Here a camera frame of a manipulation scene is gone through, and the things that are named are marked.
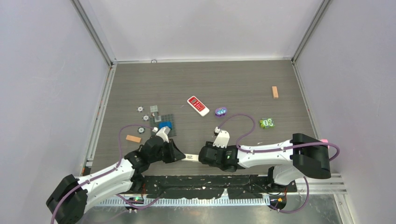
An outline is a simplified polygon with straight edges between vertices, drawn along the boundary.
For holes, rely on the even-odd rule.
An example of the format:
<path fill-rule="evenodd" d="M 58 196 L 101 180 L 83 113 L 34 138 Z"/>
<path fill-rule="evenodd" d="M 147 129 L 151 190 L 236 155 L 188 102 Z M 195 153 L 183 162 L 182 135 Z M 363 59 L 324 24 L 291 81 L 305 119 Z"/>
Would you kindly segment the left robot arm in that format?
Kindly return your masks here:
<path fill-rule="evenodd" d="M 142 190 L 142 173 L 150 164 L 173 163 L 186 158 L 172 139 L 154 136 L 117 163 L 86 176 L 68 175 L 46 201 L 51 223 L 75 224 L 99 202 L 119 193 Z"/>

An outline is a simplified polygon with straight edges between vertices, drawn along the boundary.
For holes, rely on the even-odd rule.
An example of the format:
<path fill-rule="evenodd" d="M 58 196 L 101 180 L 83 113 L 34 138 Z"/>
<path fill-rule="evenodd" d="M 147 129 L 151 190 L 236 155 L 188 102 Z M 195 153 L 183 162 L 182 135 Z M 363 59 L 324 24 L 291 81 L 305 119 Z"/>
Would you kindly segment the remote battery cover strip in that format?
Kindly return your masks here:
<path fill-rule="evenodd" d="M 185 154 L 185 158 L 183 158 L 182 161 L 199 162 L 199 155 L 198 154 Z"/>

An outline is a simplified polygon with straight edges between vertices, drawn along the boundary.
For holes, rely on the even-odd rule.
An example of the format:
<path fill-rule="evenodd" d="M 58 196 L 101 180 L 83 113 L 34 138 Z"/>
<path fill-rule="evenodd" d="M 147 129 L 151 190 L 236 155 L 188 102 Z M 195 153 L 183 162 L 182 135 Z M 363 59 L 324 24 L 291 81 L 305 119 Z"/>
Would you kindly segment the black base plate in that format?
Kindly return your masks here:
<path fill-rule="evenodd" d="M 258 199 L 263 193 L 283 192 L 297 192 L 295 182 L 282 187 L 270 184 L 265 175 L 146 175 L 137 178 L 127 193 L 153 199 L 218 199 L 223 193 L 230 199 Z"/>

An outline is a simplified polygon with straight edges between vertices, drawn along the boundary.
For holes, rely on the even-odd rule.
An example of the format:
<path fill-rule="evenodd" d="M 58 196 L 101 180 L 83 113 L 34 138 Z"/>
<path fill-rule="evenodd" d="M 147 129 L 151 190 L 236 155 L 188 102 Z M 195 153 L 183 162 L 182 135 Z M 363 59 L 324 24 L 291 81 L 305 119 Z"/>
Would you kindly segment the small gear near finger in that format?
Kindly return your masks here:
<path fill-rule="evenodd" d="M 143 134 L 145 132 L 145 128 L 144 127 L 139 127 L 138 128 L 138 133 L 139 134 Z"/>

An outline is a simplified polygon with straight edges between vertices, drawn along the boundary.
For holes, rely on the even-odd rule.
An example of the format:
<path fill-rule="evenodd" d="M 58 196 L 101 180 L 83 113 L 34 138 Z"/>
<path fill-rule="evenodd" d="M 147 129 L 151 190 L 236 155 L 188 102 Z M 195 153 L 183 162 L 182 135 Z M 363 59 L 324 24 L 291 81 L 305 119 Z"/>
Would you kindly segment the clear lego plate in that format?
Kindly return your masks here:
<path fill-rule="evenodd" d="M 150 112 L 158 112 L 158 106 L 157 105 L 153 105 L 150 107 Z"/>

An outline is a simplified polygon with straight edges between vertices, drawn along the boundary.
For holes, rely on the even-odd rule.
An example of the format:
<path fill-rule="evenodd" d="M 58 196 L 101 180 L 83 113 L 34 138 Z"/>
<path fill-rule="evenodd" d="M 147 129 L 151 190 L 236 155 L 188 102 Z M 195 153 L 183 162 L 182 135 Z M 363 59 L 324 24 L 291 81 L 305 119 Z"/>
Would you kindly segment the small gear upper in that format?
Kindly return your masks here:
<path fill-rule="evenodd" d="M 137 112 L 143 112 L 144 111 L 144 107 L 143 106 L 139 106 L 137 107 Z"/>

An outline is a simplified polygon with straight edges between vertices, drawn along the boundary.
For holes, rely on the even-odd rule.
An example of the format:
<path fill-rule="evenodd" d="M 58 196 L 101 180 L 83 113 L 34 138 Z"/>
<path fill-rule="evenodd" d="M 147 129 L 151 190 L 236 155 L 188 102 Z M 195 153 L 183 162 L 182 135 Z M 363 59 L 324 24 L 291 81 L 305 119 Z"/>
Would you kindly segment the grey lego baseplate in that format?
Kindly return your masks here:
<path fill-rule="evenodd" d="M 177 135 L 174 114 L 159 115 L 157 119 L 155 117 L 152 117 L 149 120 L 149 122 L 151 127 L 156 127 L 158 128 L 158 130 L 165 126 L 169 127 L 170 128 L 170 132 L 168 133 L 169 137 L 175 137 Z"/>

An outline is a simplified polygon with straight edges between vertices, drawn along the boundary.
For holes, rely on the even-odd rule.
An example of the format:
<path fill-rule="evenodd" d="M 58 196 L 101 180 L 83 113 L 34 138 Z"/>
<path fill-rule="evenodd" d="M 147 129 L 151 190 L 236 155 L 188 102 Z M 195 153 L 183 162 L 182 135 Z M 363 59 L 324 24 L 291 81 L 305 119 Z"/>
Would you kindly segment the wooden block left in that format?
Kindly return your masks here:
<path fill-rule="evenodd" d="M 127 135 L 126 136 L 126 140 L 131 141 L 131 142 L 135 142 L 135 143 L 140 143 L 141 142 L 141 138 L 140 137 L 132 136 L 132 135 Z"/>

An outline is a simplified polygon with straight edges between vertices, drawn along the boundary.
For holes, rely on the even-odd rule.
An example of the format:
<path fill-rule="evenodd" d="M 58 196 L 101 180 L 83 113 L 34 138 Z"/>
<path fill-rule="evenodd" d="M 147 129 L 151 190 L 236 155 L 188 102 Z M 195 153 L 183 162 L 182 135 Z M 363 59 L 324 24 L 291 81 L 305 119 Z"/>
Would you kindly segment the white remote control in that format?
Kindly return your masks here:
<path fill-rule="evenodd" d="M 187 99 L 187 103 L 201 116 L 206 116 L 210 109 L 206 107 L 196 96 Z"/>

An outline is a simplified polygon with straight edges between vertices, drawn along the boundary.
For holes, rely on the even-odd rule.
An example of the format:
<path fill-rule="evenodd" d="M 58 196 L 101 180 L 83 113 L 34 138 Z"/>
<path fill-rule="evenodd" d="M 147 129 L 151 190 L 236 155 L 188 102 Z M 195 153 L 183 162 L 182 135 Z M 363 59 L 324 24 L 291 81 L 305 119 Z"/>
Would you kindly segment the green owl eraser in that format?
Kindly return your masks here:
<path fill-rule="evenodd" d="M 262 118 L 259 120 L 259 124 L 262 129 L 268 129 L 275 126 L 274 120 L 272 118 Z"/>

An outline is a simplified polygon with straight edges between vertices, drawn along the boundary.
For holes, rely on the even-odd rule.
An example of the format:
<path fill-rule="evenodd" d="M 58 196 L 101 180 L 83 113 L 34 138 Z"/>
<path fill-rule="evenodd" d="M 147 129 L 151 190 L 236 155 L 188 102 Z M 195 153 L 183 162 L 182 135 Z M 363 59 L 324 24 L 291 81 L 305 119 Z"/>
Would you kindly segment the small gear middle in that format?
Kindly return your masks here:
<path fill-rule="evenodd" d="M 144 121 L 148 121 L 148 120 L 150 119 L 150 117 L 149 117 L 148 115 L 144 115 L 144 116 L 142 117 L 142 119 L 143 119 Z"/>

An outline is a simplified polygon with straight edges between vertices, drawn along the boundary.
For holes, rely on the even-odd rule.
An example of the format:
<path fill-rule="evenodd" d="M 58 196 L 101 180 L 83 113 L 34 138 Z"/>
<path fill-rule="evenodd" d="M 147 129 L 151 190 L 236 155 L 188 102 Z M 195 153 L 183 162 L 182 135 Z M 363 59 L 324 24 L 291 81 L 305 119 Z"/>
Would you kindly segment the blue lego brick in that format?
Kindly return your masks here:
<path fill-rule="evenodd" d="M 158 128 L 161 129 L 163 127 L 168 127 L 169 129 L 172 129 L 172 123 L 170 121 L 165 121 L 165 122 L 160 122 L 158 125 Z"/>

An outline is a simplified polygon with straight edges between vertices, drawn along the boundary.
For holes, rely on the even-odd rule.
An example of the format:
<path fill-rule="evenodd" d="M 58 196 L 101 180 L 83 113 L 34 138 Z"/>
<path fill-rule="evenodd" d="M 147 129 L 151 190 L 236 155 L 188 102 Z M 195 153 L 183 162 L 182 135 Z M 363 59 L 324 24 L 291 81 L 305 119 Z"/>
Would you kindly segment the wooden block right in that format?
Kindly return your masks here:
<path fill-rule="evenodd" d="M 274 99 L 278 99 L 278 98 L 279 98 L 279 95 L 278 95 L 278 88 L 277 88 L 277 86 L 272 86 L 271 89 L 272 89 L 272 96 L 273 96 L 273 98 L 274 98 Z"/>

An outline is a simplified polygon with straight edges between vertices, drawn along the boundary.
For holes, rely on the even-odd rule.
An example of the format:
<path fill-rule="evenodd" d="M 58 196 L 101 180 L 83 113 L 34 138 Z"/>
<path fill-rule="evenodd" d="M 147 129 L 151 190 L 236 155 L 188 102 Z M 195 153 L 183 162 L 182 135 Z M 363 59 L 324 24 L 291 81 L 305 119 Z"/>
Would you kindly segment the purple paw eraser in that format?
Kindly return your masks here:
<path fill-rule="evenodd" d="M 227 108 L 226 107 L 220 107 L 220 108 L 217 108 L 215 110 L 215 116 L 216 117 L 222 117 L 222 116 L 225 116 L 226 114 L 227 114 Z"/>

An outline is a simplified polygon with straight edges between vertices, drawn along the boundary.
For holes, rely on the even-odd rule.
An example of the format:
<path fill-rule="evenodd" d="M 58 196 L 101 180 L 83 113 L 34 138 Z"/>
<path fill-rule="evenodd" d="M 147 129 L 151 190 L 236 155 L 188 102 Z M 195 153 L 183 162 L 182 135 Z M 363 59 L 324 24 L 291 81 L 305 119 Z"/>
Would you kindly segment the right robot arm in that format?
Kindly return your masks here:
<path fill-rule="evenodd" d="M 199 152 L 198 161 L 226 172 L 270 165 L 266 183 L 275 192 L 301 177 L 331 177 L 328 142 L 302 133 L 295 133 L 292 139 L 272 145 L 221 148 L 207 142 Z"/>

